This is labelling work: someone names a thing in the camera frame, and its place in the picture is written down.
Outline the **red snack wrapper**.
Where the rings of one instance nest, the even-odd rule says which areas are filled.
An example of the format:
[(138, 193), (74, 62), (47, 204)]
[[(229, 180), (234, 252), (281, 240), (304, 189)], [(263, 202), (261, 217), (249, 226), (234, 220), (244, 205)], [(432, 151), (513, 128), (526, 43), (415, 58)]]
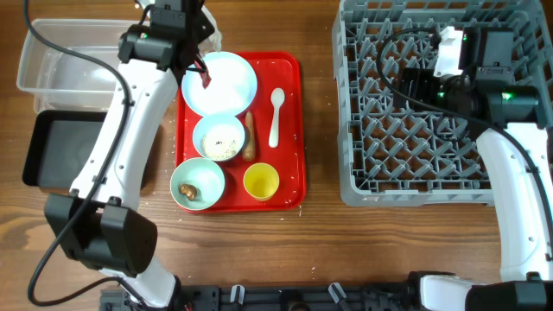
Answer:
[(207, 65), (203, 60), (196, 60), (194, 62), (194, 69), (200, 74), (201, 84), (204, 89), (207, 89), (211, 83), (211, 76), (207, 69)]

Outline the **large light blue plate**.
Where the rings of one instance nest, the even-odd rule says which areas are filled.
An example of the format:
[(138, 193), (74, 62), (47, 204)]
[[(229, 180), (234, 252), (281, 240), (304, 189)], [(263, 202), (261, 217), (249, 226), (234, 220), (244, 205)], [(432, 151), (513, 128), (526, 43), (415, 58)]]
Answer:
[(257, 75), (243, 57), (230, 52), (211, 52), (204, 61), (211, 78), (206, 88), (199, 73), (187, 73), (181, 93), (188, 107), (206, 117), (237, 116), (246, 111), (257, 94)]

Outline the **light blue bowl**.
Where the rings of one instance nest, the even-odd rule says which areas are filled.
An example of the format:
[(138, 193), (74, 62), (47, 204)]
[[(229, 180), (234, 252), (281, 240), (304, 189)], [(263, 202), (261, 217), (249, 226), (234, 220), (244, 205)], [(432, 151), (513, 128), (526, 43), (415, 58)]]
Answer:
[(234, 116), (218, 114), (203, 117), (193, 130), (193, 145), (203, 157), (226, 162), (245, 146), (245, 127)]

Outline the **white plastic spoon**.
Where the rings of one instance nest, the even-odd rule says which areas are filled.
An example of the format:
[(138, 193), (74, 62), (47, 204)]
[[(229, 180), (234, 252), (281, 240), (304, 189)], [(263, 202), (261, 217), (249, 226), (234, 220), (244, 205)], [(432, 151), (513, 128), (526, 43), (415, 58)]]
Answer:
[(279, 144), (280, 108), (284, 104), (284, 100), (285, 100), (284, 90), (282, 88), (275, 88), (270, 95), (270, 102), (273, 105), (273, 117), (271, 120), (268, 144), (271, 148), (276, 148)]

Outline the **pale green bowl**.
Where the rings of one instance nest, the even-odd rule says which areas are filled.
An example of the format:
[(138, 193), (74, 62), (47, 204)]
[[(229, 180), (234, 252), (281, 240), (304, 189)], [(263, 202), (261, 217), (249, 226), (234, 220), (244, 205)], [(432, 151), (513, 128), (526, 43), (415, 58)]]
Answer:
[[(188, 200), (179, 193), (183, 183), (193, 185), (198, 190), (194, 201)], [(177, 166), (170, 178), (170, 193), (181, 208), (199, 212), (214, 206), (222, 197), (226, 180), (221, 167), (211, 160), (202, 157), (187, 159)]]

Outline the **brown food scrap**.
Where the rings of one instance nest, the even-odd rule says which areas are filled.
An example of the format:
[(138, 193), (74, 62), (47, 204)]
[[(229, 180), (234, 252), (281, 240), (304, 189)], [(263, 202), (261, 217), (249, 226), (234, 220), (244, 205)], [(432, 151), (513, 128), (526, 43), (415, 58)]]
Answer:
[(198, 197), (197, 188), (186, 183), (183, 183), (179, 186), (179, 193), (184, 195), (190, 201), (194, 201)]

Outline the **yellow plastic cup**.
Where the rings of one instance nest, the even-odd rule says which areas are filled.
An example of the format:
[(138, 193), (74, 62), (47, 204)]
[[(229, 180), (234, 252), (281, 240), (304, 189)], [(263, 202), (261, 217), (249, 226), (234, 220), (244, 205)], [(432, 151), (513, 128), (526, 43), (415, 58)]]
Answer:
[(280, 176), (270, 164), (258, 162), (246, 169), (243, 185), (252, 198), (257, 201), (267, 201), (277, 192)]

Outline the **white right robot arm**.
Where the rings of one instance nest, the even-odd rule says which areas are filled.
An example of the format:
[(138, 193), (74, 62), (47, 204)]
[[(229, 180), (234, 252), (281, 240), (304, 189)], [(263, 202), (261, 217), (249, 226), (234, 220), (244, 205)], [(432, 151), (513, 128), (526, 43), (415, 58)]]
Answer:
[(414, 279), (428, 310), (552, 308), (552, 178), (544, 105), (534, 86), (517, 86), (501, 67), (467, 67), (443, 78), (405, 68), (395, 105), (452, 111), (469, 123), (488, 174), (499, 223), (501, 281), (476, 284), (430, 273)]

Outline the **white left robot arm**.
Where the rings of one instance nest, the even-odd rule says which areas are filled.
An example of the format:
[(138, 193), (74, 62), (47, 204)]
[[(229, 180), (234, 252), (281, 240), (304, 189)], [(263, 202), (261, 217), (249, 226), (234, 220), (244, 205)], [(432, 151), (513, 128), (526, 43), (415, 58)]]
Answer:
[(183, 76), (204, 73), (219, 31), (201, 1), (155, 1), (118, 43), (116, 89), (98, 139), (67, 196), (45, 215), (54, 248), (118, 282), (143, 310), (178, 310), (180, 280), (155, 258), (156, 225), (138, 212), (143, 171)]

